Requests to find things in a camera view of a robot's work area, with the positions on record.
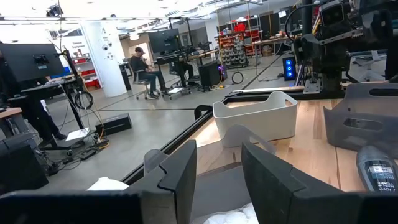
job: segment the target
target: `black box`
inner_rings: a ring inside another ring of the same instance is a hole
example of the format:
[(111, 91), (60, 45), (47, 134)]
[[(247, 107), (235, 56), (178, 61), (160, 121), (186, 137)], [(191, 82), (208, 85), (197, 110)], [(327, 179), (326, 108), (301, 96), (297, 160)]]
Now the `black box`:
[[(104, 124), (104, 134), (106, 135), (118, 133), (120, 131), (131, 129), (132, 127), (129, 113), (106, 118), (102, 120), (102, 123)], [(102, 127), (99, 121), (95, 125), (95, 128), (97, 129), (97, 133), (101, 134)]]
[(39, 189), (49, 183), (29, 141), (33, 141), (31, 133), (0, 141), (0, 195)]
[(220, 83), (220, 73), (218, 71), (218, 62), (213, 62), (199, 66), (199, 75), (202, 87), (211, 88)]
[(295, 57), (286, 57), (282, 59), (284, 66), (285, 81), (296, 79), (296, 59)]

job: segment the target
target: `metal frame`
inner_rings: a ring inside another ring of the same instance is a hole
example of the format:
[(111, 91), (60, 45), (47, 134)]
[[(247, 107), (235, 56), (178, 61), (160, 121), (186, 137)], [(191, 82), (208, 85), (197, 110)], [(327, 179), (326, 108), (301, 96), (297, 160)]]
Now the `metal frame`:
[[(295, 100), (322, 100), (322, 99), (338, 99), (344, 98), (345, 88), (339, 92), (329, 92), (329, 93), (316, 93), (316, 94), (303, 94), (303, 90), (284, 90), (283, 92), (291, 96)], [(272, 90), (258, 90), (258, 91), (234, 91), (227, 95), (225, 99), (221, 102), (224, 104), (234, 103), (234, 102), (253, 102), (253, 101), (264, 101), (267, 100), (269, 95), (275, 91)], [(194, 134), (199, 128), (201, 128), (210, 118), (213, 117), (213, 112), (208, 110), (210, 106), (199, 106), (195, 109), (195, 114), (201, 113), (202, 111), (197, 111), (198, 108), (207, 108), (204, 114), (202, 114), (198, 119), (195, 120), (186, 130), (181, 134), (174, 137), (166, 145), (164, 145), (160, 150), (166, 154), (171, 154), (177, 150), (187, 139), (189, 139), (192, 134)], [(141, 164), (136, 167), (132, 172), (125, 176), (121, 181), (125, 184), (131, 185), (138, 181), (144, 176), (144, 165)]]

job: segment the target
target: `wooden table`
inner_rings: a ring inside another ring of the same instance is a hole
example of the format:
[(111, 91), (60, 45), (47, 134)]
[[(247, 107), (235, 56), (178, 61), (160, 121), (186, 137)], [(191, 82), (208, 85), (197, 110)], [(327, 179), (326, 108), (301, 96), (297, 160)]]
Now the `wooden table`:
[(0, 118), (7, 118), (9, 116), (19, 114), (22, 110), (20, 108), (7, 108), (5, 112), (0, 113)]
[(262, 41), (258, 41), (258, 42), (254, 42), (251, 44), (245, 44), (245, 47), (250, 47), (250, 46), (257, 46), (257, 45), (264, 45), (264, 44), (277, 44), (277, 43), (282, 43), (285, 42), (287, 40), (290, 40), (287, 37), (270, 37), (270, 39), (268, 40), (262, 40)]
[[(340, 101), (298, 101), (295, 136), (272, 143), (279, 158), (301, 171), (346, 192), (364, 191), (356, 168), (356, 152), (334, 147), (327, 142), (323, 107), (332, 108)], [(251, 103), (256, 102), (230, 103), (228, 106)], [(199, 148), (220, 140), (214, 118), (210, 118), (190, 139), (197, 141), (197, 174), (240, 161), (240, 149)]]
[(214, 50), (210, 50), (210, 51), (207, 51), (207, 52), (203, 52), (202, 54), (198, 54), (198, 55), (189, 55), (188, 56), (188, 60), (195, 60), (195, 59), (198, 59), (198, 58), (206, 57), (206, 56), (209, 56), (211, 54), (217, 54), (217, 53), (218, 53), (218, 50), (214, 49)]

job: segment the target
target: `concrete floor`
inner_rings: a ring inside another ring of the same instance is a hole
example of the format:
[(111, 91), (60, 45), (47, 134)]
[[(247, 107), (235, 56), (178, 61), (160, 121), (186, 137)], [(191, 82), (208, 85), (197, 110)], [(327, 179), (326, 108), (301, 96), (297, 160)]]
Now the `concrete floor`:
[[(102, 118), (108, 118), (117, 114), (129, 113), (133, 128), (108, 136), (109, 147), (82, 162), (76, 168), (63, 170), (49, 177), (50, 183), (40, 190), (85, 190), (94, 184), (99, 177), (121, 180), (142, 163), (142, 158), (148, 150), (161, 148), (191, 125), (194, 122), (193, 110), (198, 105), (212, 105), (216, 101), (221, 101), (225, 95), (233, 90), (292, 86), (293, 82), (285, 82), (283, 78), (268, 82), (259, 82), (256, 79), (256, 75), (261, 72), (258, 76), (259, 80), (266, 77), (267, 79), (274, 79), (279, 73), (282, 73), (282, 57), (260, 58), (261, 64), (257, 68), (252, 66), (254, 59), (250, 59), (250, 61), (251, 66), (247, 68), (228, 70), (229, 77), (223, 82), (226, 88), (206, 93), (192, 90), (191, 95), (181, 96), (173, 100), (168, 98), (137, 100), (135, 95), (144, 89), (143, 86), (137, 85), (132, 86), (132, 91), (114, 98), (106, 98), (102, 90), (92, 91), (98, 107), (98, 111), (93, 108), (96, 114), (101, 115)], [(384, 65), (385, 62), (378, 62), (374, 66), (374, 71), (384, 74)], [(357, 77), (365, 70), (363, 67), (353, 65), (351, 75)], [(231, 76), (235, 71), (240, 71), (244, 76), (241, 84), (233, 85), (231, 81)], [(162, 73), (167, 81), (167, 86), (178, 80), (175, 75), (168, 73), (167, 66), (162, 67)], [(55, 123), (62, 127), (63, 133), (66, 134), (78, 129), (70, 108), (65, 118), (67, 108), (65, 99), (47, 101), (47, 104), (50, 114)], [(89, 126), (91, 129), (95, 128), (98, 119), (91, 111), (81, 110), (81, 117), (85, 126)], [(50, 157), (54, 159), (65, 157), (65, 155), (66, 153), (62, 151), (50, 152)]]

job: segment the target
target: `storage rack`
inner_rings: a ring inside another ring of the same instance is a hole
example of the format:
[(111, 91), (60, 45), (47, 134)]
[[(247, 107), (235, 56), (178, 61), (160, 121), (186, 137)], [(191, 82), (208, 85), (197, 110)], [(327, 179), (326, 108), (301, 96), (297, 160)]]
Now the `storage rack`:
[(227, 68), (248, 66), (248, 58), (243, 47), (243, 32), (233, 32), (215, 38), (220, 46), (223, 64)]
[[(255, 43), (256, 41), (262, 41), (262, 30), (259, 30), (258, 28), (251, 29), (251, 30), (245, 30), (244, 31), (244, 43), (245, 44), (251, 44)], [(261, 55), (261, 46), (246, 46), (246, 55), (247, 56), (252, 56), (255, 55), (254, 49), (257, 49), (257, 53)]]

